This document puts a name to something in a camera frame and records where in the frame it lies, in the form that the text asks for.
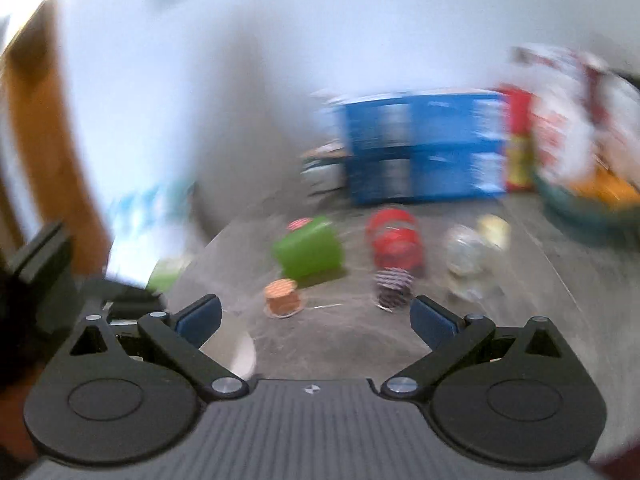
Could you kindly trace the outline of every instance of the gray wall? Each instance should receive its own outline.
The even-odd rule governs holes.
[[[617,1],[61,0],[79,151],[102,208],[193,175],[220,228],[317,142],[311,92],[489,86],[529,41],[640,70],[640,0]]]

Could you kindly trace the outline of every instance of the stacked blue box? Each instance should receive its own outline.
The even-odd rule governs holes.
[[[498,92],[437,91],[344,101],[358,204],[445,200],[505,191],[507,139]]]

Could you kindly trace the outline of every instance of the logo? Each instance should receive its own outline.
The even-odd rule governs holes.
[[[317,384],[310,384],[305,388],[305,392],[308,393],[309,395],[316,394],[319,391],[320,391],[320,386],[318,386]]]

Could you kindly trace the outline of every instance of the ribbed gray panel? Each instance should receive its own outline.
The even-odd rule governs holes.
[[[320,389],[307,393],[312,384]],[[170,407],[166,416],[171,416]],[[163,455],[116,470],[43,462],[29,480],[560,480],[599,478],[585,464],[511,472],[460,456],[418,408],[369,383],[260,381],[244,399],[210,405],[193,433]]]

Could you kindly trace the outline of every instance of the blue gripper pad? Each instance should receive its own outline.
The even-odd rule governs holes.
[[[200,348],[220,328],[222,304],[217,296],[208,294],[179,312],[175,331],[196,348]]]
[[[416,298],[411,304],[411,328],[431,350],[435,350],[460,332],[462,320],[425,296],[420,298],[422,301]]]

